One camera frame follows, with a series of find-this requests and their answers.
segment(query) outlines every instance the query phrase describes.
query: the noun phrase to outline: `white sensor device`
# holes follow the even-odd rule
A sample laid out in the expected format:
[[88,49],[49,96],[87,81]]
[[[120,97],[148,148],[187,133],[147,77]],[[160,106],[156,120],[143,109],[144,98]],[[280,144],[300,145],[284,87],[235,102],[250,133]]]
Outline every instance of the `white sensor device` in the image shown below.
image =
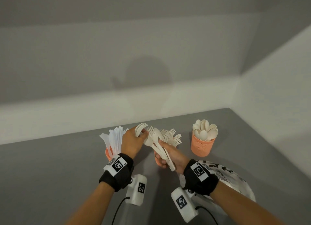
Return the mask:
[[171,196],[176,207],[178,208],[178,211],[186,223],[199,214],[199,212],[195,209],[195,206],[189,195],[181,187],[176,188],[171,193]]
[[132,182],[127,186],[126,197],[130,197],[130,199],[126,200],[125,203],[141,206],[144,201],[146,185],[147,178],[145,176],[141,174],[134,175]]

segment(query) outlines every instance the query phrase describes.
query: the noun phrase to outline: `gray table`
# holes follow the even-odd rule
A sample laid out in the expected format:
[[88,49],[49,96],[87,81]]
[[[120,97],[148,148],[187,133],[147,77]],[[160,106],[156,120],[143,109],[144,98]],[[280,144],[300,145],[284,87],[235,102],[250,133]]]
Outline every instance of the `gray table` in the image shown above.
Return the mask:
[[[215,123],[219,135],[206,159],[237,172],[252,188],[257,202],[286,224],[311,224],[311,181],[230,109],[146,121],[159,129],[182,134],[179,148],[190,149],[196,119]],[[59,224],[64,222],[97,186],[108,162],[97,129],[0,146],[1,224]],[[153,151],[143,147],[133,174],[148,179],[144,203],[124,204],[115,224],[185,224],[170,193],[179,186],[177,174],[162,170]],[[103,224],[111,224],[126,189],[115,193]],[[214,214],[220,224],[234,224]],[[205,211],[189,224],[214,224]]]

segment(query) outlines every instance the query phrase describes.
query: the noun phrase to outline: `orange utensil holder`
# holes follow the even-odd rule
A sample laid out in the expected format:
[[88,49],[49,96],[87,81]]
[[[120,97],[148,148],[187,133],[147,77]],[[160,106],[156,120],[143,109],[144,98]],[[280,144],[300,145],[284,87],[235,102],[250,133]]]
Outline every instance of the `orange utensil holder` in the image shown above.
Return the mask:
[[105,150],[105,153],[106,153],[107,159],[110,161],[112,158],[109,157],[109,153],[108,153],[108,149],[107,149],[107,148],[106,148],[106,150]]
[[212,139],[209,142],[201,141],[200,139],[196,138],[192,134],[192,140],[191,140],[191,150],[192,152],[200,157],[208,156],[210,153],[212,146],[214,144],[215,139]]

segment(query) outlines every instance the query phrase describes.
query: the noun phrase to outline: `wrist strap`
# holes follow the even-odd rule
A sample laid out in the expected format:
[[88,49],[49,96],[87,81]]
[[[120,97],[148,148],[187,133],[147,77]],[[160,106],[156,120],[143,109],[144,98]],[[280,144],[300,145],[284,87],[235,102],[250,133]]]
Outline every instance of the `wrist strap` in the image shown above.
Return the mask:
[[184,190],[190,189],[201,195],[210,195],[216,188],[219,179],[211,174],[202,164],[192,159],[184,170],[186,184]]
[[104,167],[105,172],[99,179],[99,183],[106,182],[115,191],[125,188],[131,181],[133,164],[133,159],[126,154],[120,153],[114,156]]

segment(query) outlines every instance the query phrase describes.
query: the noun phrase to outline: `black cable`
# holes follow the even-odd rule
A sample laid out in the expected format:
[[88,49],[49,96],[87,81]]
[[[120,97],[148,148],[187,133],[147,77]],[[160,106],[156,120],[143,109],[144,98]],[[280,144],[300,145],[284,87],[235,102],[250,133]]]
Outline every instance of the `black cable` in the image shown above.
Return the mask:
[[118,212],[118,210],[119,210],[119,208],[120,208],[121,204],[123,203],[123,201],[128,200],[128,199],[130,199],[130,197],[125,197],[125,198],[121,201],[121,203],[119,204],[119,206],[118,206],[118,208],[117,208],[117,211],[115,212],[115,215],[114,215],[114,218],[113,218],[113,220],[112,220],[111,225],[113,225],[113,224],[114,224],[114,221],[115,221],[115,218],[116,218],[117,212]]
[[197,207],[195,207],[196,210],[198,210],[199,208],[202,208],[202,209],[205,209],[206,211],[208,211],[209,214],[210,214],[210,215],[212,216],[212,218],[214,219],[215,223],[218,225],[216,219],[214,218],[214,216],[212,215],[212,213],[211,213],[207,208],[205,208],[205,207],[203,207],[203,206],[197,206]]

